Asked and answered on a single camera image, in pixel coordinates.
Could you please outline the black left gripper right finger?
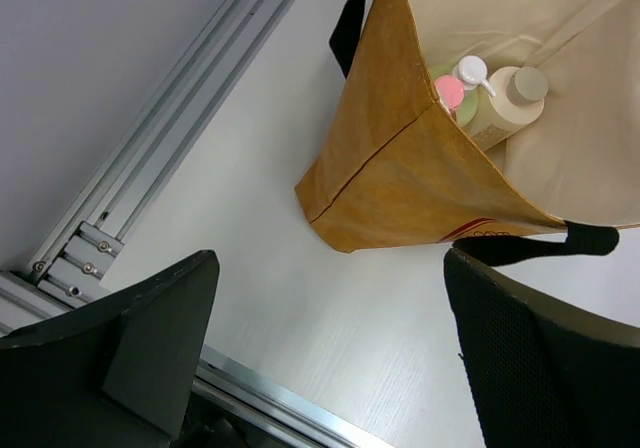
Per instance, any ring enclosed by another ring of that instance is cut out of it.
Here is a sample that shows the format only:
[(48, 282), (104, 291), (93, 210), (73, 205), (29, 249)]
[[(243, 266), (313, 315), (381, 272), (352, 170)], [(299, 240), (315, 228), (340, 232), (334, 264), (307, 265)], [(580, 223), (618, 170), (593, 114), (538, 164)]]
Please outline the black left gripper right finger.
[(444, 278), (488, 447), (636, 447), (639, 330), (458, 249)]

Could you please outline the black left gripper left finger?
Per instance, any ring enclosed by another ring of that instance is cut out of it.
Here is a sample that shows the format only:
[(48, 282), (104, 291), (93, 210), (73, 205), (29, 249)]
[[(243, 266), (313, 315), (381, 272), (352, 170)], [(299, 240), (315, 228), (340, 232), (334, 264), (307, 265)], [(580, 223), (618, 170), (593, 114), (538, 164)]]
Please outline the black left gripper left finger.
[(178, 437), (219, 273), (201, 250), (2, 337), (2, 437)]

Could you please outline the orange canvas tote bag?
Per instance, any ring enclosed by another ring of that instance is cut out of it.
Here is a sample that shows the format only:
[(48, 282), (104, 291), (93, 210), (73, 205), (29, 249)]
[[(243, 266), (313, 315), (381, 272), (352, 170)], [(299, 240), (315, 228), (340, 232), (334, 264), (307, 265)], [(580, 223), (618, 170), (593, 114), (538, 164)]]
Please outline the orange canvas tote bag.
[(603, 256), (639, 224), (639, 0), (347, 0), (346, 83), (296, 186), (333, 249), (490, 266)]

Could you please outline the white bottle grey cap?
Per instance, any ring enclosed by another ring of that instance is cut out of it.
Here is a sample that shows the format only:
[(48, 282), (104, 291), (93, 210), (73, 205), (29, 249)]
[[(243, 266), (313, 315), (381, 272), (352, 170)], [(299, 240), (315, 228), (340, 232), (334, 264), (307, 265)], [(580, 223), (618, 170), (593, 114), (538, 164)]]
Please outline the white bottle grey cap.
[(467, 134), (482, 151), (535, 122), (549, 91), (546, 76), (528, 66), (500, 68), (489, 82), (496, 95), (489, 96), (485, 91), (479, 95), (477, 112), (466, 126)]

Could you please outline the orange bottle pink cap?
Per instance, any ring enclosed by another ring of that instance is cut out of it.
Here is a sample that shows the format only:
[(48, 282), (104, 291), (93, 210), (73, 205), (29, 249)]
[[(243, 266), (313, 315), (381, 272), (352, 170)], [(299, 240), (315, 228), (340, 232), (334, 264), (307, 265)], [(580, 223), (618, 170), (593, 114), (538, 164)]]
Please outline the orange bottle pink cap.
[(462, 81), (454, 75), (442, 75), (435, 80), (434, 87), (442, 107), (450, 114), (455, 113), (465, 98)]

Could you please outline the green pump bottle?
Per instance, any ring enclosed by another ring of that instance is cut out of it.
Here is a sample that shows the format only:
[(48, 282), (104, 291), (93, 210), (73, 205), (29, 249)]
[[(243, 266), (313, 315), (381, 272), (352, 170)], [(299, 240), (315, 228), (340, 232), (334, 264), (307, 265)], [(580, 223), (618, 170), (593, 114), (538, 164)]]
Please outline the green pump bottle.
[(482, 87), (489, 96), (496, 92), (488, 80), (488, 67), (485, 61), (475, 55), (462, 57), (455, 65), (436, 65), (429, 69), (432, 81), (442, 75), (454, 75), (462, 81), (465, 98), (457, 111), (450, 114), (460, 128), (464, 128), (474, 118), (479, 103), (479, 88)]

